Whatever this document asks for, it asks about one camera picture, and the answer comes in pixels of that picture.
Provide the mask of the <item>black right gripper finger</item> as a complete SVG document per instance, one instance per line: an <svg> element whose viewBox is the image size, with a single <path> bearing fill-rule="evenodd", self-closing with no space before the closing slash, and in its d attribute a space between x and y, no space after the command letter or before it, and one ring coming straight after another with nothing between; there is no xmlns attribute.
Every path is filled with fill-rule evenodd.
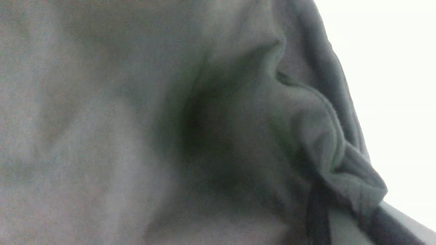
<svg viewBox="0 0 436 245"><path fill-rule="evenodd" d="M314 185L307 206L310 245L434 245L435 232L396 208L381 202L369 226L358 224L351 210L333 193Z"/></svg>

